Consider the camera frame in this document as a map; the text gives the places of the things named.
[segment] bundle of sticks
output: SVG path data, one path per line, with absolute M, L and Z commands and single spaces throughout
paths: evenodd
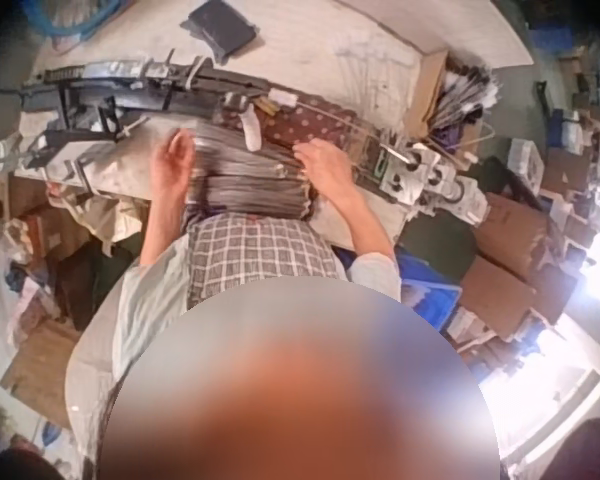
M 315 193 L 289 150 L 265 144 L 260 151 L 249 152 L 242 134 L 210 124 L 196 129 L 195 142 L 189 203 L 208 212 L 310 216 Z
M 476 124 L 498 101 L 499 86 L 485 67 L 462 66 L 445 74 L 429 120 L 431 138 L 449 152 L 460 144 L 463 128 Z

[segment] workbench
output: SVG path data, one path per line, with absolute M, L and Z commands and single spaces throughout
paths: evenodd
M 171 59 L 175 64 L 190 64 L 197 55 L 212 57 L 204 42 L 179 26 L 202 3 L 138 0 L 91 39 L 63 55 L 56 54 L 47 41 L 34 72 L 103 60 L 163 60 L 172 48 L 176 49 Z M 421 56 L 412 47 L 372 20 L 330 0 L 229 3 L 258 27 L 259 38 L 255 46 L 247 46 L 245 52 L 221 68 L 363 110 L 365 119 L 376 124 L 399 125 L 419 74 Z M 23 114 L 21 131 L 25 137 L 41 132 L 48 120 L 47 113 Z M 192 117 L 151 115 L 112 153 L 85 166 L 90 185 L 102 192 L 151 200 L 149 152 L 172 128 L 195 130 L 197 122 Z M 52 182 L 82 185 L 78 178 L 67 178 L 67 173 L 62 159 L 51 162 L 45 172 L 22 167 L 15 172 L 27 178 L 43 180 L 46 176 Z M 390 237 L 397 241 L 408 211 L 367 191 L 363 193 Z M 311 224 L 327 241 L 351 248 L 348 228 L 331 205 L 325 203 L 318 208 Z

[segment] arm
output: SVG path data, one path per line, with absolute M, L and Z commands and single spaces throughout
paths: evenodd
M 338 210 L 351 232 L 358 255 L 380 253 L 395 262 L 393 245 L 380 221 L 353 183 L 347 154 L 329 142 L 314 139 L 293 147 L 313 186 Z
M 184 202 L 195 161 L 193 139 L 177 130 L 151 156 L 151 210 L 140 265 L 153 265 L 180 236 Z

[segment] sleeve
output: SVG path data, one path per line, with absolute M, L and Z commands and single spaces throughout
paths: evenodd
M 359 256 L 349 268 L 347 277 L 353 283 L 400 301 L 402 282 L 398 266 L 386 255 L 367 253 Z
M 153 339 L 187 311 L 188 237 L 174 242 L 149 267 L 135 266 L 122 280 L 113 337 L 112 371 L 118 381 Z

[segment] blue plastic bin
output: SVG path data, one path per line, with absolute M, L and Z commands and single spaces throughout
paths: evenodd
M 345 268 L 349 268 L 356 258 L 350 250 L 334 247 L 334 252 Z M 423 287 L 428 291 L 414 307 L 414 311 L 429 325 L 441 331 L 458 303 L 462 288 L 449 283 L 423 260 L 410 255 L 400 247 L 395 249 L 400 278 L 403 286 Z

